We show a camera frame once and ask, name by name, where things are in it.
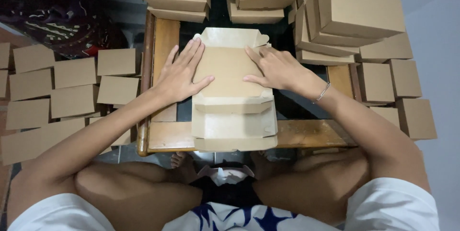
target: silver bracelet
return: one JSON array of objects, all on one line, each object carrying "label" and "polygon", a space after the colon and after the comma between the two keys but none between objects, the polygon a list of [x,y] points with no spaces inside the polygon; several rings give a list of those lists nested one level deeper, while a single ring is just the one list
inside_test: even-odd
[{"label": "silver bracelet", "polygon": [[325,90],[319,95],[319,97],[314,102],[312,102],[312,104],[316,104],[319,101],[319,99],[323,97],[323,95],[329,89],[330,86],[331,86],[331,83],[328,82],[328,85],[326,86]]}]

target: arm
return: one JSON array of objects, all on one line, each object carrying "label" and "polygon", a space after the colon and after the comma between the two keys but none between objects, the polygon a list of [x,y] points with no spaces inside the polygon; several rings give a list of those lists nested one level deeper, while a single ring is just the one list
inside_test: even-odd
[{"label": "arm", "polygon": [[[244,81],[290,90],[312,101],[327,86],[324,80],[304,68],[289,52],[264,47],[260,49],[260,55],[249,48],[246,52],[261,68],[264,77],[248,75]],[[400,129],[332,86],[317,104],[365,150],[373,179],[398,178],[430,191],[422,154]]]},{"label": "arm", "polygon": [[204,51],[197,39],[190,41],[174,61],[178,46],[169,54],[158,84],[121,109],[59,142],[22,170],[11,183],[8,223],[33,204],[56,194],[75,193],[74,175],[109,147],[125,131],[159,109],[186,99],[214,78],[191,82]]}]

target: white t-shirt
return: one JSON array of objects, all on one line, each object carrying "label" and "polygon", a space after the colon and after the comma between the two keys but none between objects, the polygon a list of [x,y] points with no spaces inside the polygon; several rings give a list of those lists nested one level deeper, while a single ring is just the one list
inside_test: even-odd
[{"label": "white t-shirt", "polygon": [[[163,230],[187,231],[337,231],[316,219],[254,206],[207,203],[167,223]],[[31,206],[9,231],[113,231],[107,218],[75,194],[54,195]],[[345,231],[439,231],[434,198],[422,188],[394,178],[374,179],[348,199]]]}]

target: wooden table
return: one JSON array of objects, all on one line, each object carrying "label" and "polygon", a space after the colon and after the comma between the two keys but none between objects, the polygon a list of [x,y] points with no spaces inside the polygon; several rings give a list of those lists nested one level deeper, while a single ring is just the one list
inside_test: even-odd
[{"label": "wooden table", "polygon": [[[147,11],[141,92],[156,84],[170,50],[179,44],[179,28],[179,21],[155,18]],[[336,89],[361,101],[356,66],[328,66],[327,73],[328,80]],[[137,138],[140,156],[154,152],[195,150],[191,122],[176,122],[176,113],[177,106],[174,104],[140,122]],[[355,145],[334,120],[278,120],[277,135],[277,148]]]}]

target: sleeve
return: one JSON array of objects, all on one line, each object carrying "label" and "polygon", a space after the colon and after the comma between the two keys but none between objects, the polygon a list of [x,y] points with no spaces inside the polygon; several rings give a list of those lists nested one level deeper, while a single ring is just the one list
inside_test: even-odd
[{"label": "sleeve", "polygon": [[43,199],[24,211],[8,231],[115,231],[93,205],[72,193]]},{"label": "sleeve", "polygon": [[408,181],[377,178],[348,199],[345,231],[439,231],[433,196]]}]

